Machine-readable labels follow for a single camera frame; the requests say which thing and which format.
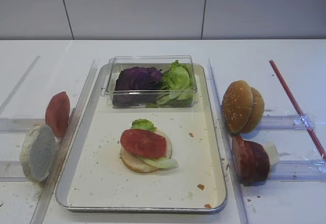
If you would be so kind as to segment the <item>tomato slice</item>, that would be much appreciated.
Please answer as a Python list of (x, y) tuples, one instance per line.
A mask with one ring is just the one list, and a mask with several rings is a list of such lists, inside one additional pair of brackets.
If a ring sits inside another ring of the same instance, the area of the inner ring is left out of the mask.
[(62, 138), (67, 130), (70, 115), (70, 100), (65, 91), (55, 94), (45, 112), (45, 124), (48, 125), (54, 135)]
[(142, 129), (125, 130), (120, 138), (122, 147), (138, 156), (160, 158), (166, 155), (166, 139), (154, 132)]

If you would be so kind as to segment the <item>green lettuce in container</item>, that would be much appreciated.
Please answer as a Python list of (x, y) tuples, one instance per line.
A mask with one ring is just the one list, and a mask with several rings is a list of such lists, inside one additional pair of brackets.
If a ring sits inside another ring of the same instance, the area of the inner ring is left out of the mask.
[(160, 89), (178, 92), (160, 95), (155, 102), (148, 103), (146, 107), (191, 106), (194, 100), (193, 84), (191, 66), (181, 64), (179, 60), (175, 60), (169, 70), (162, 74)]

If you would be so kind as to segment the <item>lettuce leaf on bun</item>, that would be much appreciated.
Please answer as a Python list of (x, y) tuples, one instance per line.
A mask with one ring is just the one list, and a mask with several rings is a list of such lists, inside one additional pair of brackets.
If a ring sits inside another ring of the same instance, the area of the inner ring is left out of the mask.
[(151, 132), (155, 132), (157, 130), (157, 128), (154, 126), (154, 124), (147, 119), (134, 120), (131, 124), (131, 129), (142, 129), (142, 130), (147, 130), (147, 131), (151, 131)]

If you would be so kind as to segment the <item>pale lettuce strip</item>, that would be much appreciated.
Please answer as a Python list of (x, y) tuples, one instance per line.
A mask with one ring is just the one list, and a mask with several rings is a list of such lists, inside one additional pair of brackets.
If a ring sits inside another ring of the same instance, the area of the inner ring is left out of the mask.
[(150, 166), (153, 166), (153, 167), (159, 168), (159, 169), (171, 169), (171, 168), (178, 166), (177, 160), (171, 159), (171, 158), (165, 158), (165, 157), (146, 158), (146, 157), (142, 157), (142, 156), (138, 156), (138, 155), (136, 155), (136, 158), (138, 158), (139, 160), (141, 160), (142, 162), (144, 162)]

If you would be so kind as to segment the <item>front red meat patty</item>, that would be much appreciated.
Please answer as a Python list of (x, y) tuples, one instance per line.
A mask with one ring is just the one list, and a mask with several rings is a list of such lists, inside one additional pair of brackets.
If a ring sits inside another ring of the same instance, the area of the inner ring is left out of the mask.
[(240, 135), (232, 137), (232, 154), (235, 160), (236, 168), (241, 171), (241, 167), (247, 160), (247, 153), (244, 140)]

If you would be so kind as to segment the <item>standing tomato slice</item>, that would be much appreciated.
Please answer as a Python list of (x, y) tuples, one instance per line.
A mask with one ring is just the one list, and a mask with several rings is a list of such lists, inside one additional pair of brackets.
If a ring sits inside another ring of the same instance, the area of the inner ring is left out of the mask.
[(45, 124), (48, 125), (54, 135), (62, 138), (67, 130), (70, 115), (70, 100), (65, 91), (55, 94), (45, 112)]

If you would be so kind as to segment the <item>white bread slice standing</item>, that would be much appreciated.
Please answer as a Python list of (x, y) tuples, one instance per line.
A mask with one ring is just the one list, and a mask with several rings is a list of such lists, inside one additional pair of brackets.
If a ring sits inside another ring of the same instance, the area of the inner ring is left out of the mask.
[(51, 169), (57, 142), (47, 125), (33, 127), (25, 136), (20, 152), (20, 163), (25, 177), (36, 183), (44, 181)]

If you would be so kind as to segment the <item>clear plastic container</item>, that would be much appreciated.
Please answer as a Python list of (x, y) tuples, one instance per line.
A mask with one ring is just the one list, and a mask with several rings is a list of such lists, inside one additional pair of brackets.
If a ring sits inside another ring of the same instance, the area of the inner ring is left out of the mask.
[(191, 107), (196, 92), (189, 55), (119, 56), (108, 63), (104, 93), (115, 108)]

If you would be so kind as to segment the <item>purple cabbage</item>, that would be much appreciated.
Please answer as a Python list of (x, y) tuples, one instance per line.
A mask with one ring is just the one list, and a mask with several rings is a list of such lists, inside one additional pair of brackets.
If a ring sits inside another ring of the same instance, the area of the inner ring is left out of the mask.
[[(115, 84), (115, 91), (148, 91), (160, 90), (161, 71), (155, 67), (132, 67), (120, 72)], [(113, 105), (120, 107), (136, 106), (142, 103), (153, 103), (157, 95), (114, 95)]]

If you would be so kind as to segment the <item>bottom bun on tray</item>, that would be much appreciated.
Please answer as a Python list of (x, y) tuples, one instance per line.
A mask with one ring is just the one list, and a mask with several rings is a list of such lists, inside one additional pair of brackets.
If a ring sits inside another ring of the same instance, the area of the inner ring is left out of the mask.
[(178, 166), (168, 136), (156, 130), (127, 129), (120, 137), (120, 158), (132, 171), (150, 173)]

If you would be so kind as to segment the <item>front sesame bun top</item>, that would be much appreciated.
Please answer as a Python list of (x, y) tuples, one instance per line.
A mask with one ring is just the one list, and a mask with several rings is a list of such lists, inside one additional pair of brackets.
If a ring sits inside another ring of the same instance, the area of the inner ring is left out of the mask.
[(244, 80), (232, 82), (222, 99), (222, 112), (229, 133), (240, 132), (246, 125), (253, 107), (253, 94)]

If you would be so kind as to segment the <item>rear bun top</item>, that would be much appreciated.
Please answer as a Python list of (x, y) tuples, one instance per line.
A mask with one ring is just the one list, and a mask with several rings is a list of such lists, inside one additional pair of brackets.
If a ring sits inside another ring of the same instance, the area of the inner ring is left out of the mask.
[(253, 106), (251, 114), (244, 128), (241, 129), (240, 133), (252, 132), (260, 123), (264, 113), (265, 103), (260, 92), (258, 92), (254, 87), (251, 87), (251, 92), (253, 95)]

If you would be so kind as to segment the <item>metal baking tray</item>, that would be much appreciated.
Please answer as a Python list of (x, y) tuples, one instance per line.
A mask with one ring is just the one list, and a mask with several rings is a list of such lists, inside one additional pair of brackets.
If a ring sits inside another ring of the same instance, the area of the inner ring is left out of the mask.
[(215, 213), (227, 189), (204, 69), (194, 65), (195, 104), (114, 108), (101, 88), (117, 73), (101, 68), (56, 189), (78, 212)]

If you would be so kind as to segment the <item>white pusher block lower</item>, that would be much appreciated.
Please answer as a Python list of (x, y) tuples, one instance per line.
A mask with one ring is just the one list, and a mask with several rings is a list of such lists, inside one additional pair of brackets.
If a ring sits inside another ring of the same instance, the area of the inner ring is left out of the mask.
[(270, 167), (273, 167), (280, 160), (280, 155), (276, 145), (273, 142), (267, 142), (263, 145), (263, 148), (268, 155)]

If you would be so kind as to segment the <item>red straw strip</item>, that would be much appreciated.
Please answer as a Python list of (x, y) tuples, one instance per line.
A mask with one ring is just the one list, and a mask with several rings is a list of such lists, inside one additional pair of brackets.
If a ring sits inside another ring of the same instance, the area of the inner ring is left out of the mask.
[(315, 134), (314, 130), (312, 129), (312, 126), (308, 123), (307, 119), (304, 119), (304, 113), (301, 110), (299, 104), (297, 103), (294, 95), (292, 94), (290, 88), (288, 87), (287, 83), (285, 82), (282, 74), (280, 73), (279, 69), (277, 68), (276, 64), (273, 60), (269, 60), (269, 64), (271, 65), (274, 73), (276, 74), (280, 84), (282, 85), (285, 93), (287, 94), (290, 102), (292, 103), (296, 113), (301, 118), (302, 123), (304, 124), (306, 131), (308, 132), (312, 142), (314, 143), (316, 149), (318, 150), (319, 154), (321, 155), (322, 159), (325, 160), (325, 149), (322, 146), (320, 140), (318, 139), (317, 135)]

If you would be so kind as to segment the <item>clear long rail right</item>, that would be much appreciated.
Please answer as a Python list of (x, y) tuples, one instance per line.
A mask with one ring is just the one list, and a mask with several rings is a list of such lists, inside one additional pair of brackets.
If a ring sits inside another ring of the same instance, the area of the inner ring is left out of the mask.
[(220, 105), (218, 88), (216, 85), (214, 70), (213, 70), (210, 59), (208, 59), (207, 70), (208, 70), (208, 77), (209, 77), (210, 84), (211, 84), (215, 109), (217, 112), (220, 133), (222, 136), (222, 141), (223, 141), (224, 150), (225, 150), (226, 159), (227, 159), (228, 169), (226, 171), (229, 173), (229, 177), (232, 182), (232, 187), (233, 187), (233, 192), (234, 192), (235, 201), (236, 201), (236, 205), (237, 205), (237, 212), (238, 212), (239, 220), (240, 220), (240, 223), (249, 223), (249, 219), (248, 219), (246, 208), (245, 208), (245, 203), (243, 201), (242, 189), (241, 189), (241, 186), (240, 186), (237, 174), (236, 174), (236, 167), (235, 167), (235, 163), (233, 160), (231, 143), (229, 140), (230, 137), (227, 132), (226, 126), (224, 124), (224, 117), (223, 117), (223, 113), (222, 113), (222, 109), (221, 109), (221, 105)]

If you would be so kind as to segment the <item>clear long rail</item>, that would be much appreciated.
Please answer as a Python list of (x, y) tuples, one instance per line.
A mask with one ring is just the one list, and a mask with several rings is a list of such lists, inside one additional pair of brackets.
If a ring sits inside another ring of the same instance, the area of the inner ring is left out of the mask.
[(60, 172), (64, 165), (70, 144), (73, 140), (78, 122), (82, 116), (84, 106), (88, 100), (88, 95), (92, 87), (94, 78), (96, 76), (97, 68), (97, 61), (94, 60), (87, 75), (83, 89), (80, 93), (78, 102), (70, 115), (68, 128), (64, 137), (61, 140), (59, 149), (57, 150), (51, 171), (43, 185), (43, 190), (40, 194), (39, 201), (31, 218), (30, 224), (43, 223), (48, 205), (55, 190), (55, 186), (57, 184)]
[(235, 201), (236, 201), (236, 205), (237, 205), (237, 212), (238, 212), (239, 220), (240, 220), (240, 223), (249, 223), (249, 219), (248, 219), (246, 208), (245, 208), (245, 203), (243, 201), (242, 189), (241, 189), (241, 186), (240, 186), (237, 174), (236, 174), (236, 167), (235, 167), (235, 163), (233, 160), (231, 143), (229, 140), (230, 137), (227, 132), (226, 126), (224, 124), (224, 117), (223, 117), (223, 113), (222, 113), (222, 109), (221, 109), (221, 105), (220, 105), (218, 88), (216, 85), (214, 70), (213, 70), (210, 59), (208, 59), (207, 70), (208, 70), (208, 77), (209, 77), (210, 84), (211, 84), (215, 109), (217, 112), (220, 133), (222, 136), (222, 141), (223, 141), (224, 150), (225, 150), (226, 159), (227, 159), (228, 169), (226, 171), (229, 173), (229, 177), (232, 182), (232, 187), (233, 187), (233, 192), (234, 192)]

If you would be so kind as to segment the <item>clear rail upper right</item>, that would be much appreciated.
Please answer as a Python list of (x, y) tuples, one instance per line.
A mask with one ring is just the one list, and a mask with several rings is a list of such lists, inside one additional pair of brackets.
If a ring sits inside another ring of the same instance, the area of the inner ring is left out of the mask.
[(265, 115), (256, 130), (313, 130), (314, 127), (308, 115)]

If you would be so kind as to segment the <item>clear rail lower right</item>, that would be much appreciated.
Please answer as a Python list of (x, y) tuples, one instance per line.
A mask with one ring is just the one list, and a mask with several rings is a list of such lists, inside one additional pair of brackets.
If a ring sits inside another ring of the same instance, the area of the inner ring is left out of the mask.
[(281, 160), (268, 177), (274, 181), (325, 181), (325, 160)]

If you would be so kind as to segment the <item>clear rail upper left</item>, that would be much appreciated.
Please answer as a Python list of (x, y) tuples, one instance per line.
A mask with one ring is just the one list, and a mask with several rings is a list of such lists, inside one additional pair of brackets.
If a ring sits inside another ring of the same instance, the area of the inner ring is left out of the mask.
[(1, 133), (25, 133), (37, 125), (43, 125), (44, 119), (1, 118)]

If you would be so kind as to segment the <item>clear long rail left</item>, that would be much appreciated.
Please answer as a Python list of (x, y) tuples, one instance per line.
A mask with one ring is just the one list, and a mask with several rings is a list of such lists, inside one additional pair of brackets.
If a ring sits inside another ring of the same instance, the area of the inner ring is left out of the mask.
[(70, 115), (68, 128), (64, 137), (61, 140), (59, 149), (57, 150), (51, 171), (43, 185), (43, 190), (40, 194), (39, 201), (31, 218), (30, 224), (43, 223), (48, 205), (55, 190), (55, 186), (57, 184), (60, 172), (64, 165), (70, 144), (73, 140), (78, 122), (82, 116), (84, 106), (88, 100), (88, 95), (92, 87), (94, 78), (96, 76), (97, 68), (97, 61), (94, 60), (87, 75), (83, 89), (80, 93), (78, 102)]

